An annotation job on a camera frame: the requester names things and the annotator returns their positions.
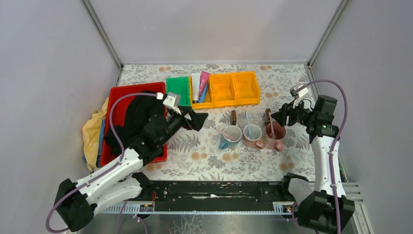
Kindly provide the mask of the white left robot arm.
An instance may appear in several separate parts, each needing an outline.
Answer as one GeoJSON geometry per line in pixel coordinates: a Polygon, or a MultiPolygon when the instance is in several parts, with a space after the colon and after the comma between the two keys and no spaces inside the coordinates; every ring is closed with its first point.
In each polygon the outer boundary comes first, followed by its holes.
{"type": "Polygon", "coordinates": [[[111,205],[131,198],[146,200],[152,192],[152,182],[140,169],[160,156],[166,142],[181,128],[199,131],[207,117],[208,113],[197,113],[187,106],[175,108],[169,117],[151,116],[142,133],[119,158],[75,182],[63,181],[54,210],[68,229],[76,232],[111,205]]]}

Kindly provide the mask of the blue toothpaste tube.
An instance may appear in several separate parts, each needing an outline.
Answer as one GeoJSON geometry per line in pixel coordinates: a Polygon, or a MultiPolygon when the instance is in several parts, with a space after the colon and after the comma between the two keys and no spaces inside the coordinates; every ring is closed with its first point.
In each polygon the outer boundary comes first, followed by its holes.
{"type": "Polygon", "coordinates": [[[201,92],[201,95],[199,97],[199,103],[204,103],[206,99],[206,95],[208,94],[208,88],[209,88],[209,83],[206,83],[204,86],[203,91],[201,92]]]}

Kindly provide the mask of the floral orange-handled mug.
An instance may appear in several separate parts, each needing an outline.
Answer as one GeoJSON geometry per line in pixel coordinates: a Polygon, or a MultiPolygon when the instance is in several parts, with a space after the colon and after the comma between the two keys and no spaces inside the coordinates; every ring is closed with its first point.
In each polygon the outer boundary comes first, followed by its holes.
{"type": "Polygon", "coordinates": [[[261,140],[263,133],[258,125],[248,124],[243,129],[243,142],[247,147],[263,149],[265,143],[261,140]]]}

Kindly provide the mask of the white toothpaste tube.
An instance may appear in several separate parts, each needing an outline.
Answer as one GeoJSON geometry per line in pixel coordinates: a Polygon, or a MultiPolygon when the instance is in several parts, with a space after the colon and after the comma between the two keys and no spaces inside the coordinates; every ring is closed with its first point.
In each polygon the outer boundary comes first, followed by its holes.
{"type": "Polygon", "coordinates": [[[192,103],[193,104],[197,104],[199,102],[200,77],[201,77],[201,74],[197,74],[197,73],[191,74],[192,103]]]}

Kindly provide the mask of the blue ceramic mug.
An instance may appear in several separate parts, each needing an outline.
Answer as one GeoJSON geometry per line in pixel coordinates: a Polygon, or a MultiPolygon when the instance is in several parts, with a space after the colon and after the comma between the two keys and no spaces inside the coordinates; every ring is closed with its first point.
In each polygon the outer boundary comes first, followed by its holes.
{"type": "Polygon", "coordinates": [[[219,149],[234,148],[242,139],[243,134],[239,127],[235,125],[227,126],[223,129],[223,136],[219,149]]]}

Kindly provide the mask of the pink toothbrush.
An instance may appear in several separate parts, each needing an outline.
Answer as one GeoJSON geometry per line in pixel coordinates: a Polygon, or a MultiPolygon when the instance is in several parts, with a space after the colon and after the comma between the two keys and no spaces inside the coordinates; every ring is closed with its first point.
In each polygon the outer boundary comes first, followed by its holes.
{"type": "Polygon", "coordinates": [[[222,133],[223,136],[227,137],[229,140],[233,141],[234,138],[232,136],[230,136],[229,134],[225,133],[223,130],[221,130],[220,128],[215,128],[218,132],[222,133]]]}
{"type": "Polygon", "coordinates": [[[272,116],[271,116],[271,112],[269,112],[268,115],[269,115],[270,127],[271,127],[271,137],[273,139],[276,139],[275,129],[274,129],[274,125],[273,125],[273,119],[272,119],[272,116]]]}

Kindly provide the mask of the pink toothpaste tube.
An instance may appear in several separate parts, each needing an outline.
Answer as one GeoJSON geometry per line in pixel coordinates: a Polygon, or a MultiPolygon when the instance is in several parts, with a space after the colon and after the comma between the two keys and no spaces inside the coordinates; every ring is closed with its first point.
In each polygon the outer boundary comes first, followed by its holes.
{"type": "Polygon", "coordinates": [[[210,73],[202,71],[200,75],[199,97],[201,97],[210,77],[210,73]]]}

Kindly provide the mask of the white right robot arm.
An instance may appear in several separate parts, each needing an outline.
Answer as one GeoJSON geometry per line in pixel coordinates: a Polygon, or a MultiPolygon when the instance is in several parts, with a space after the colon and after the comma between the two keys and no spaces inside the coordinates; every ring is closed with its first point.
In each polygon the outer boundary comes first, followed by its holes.
{"type": "Polygon", "coordinates": [[[305,108],[303,101],[291,102],[271,115],[281,126],[299,123],[306,127],[315,161],[314,187],[306,177],[288,173],[279,193],[284,200],[295,199],[298,225],[326,234],[341,233],[355,211],[340,180],[339,127],[332,124],[336,104],[335,98],[321,95],[313,109],[305,108]]]}

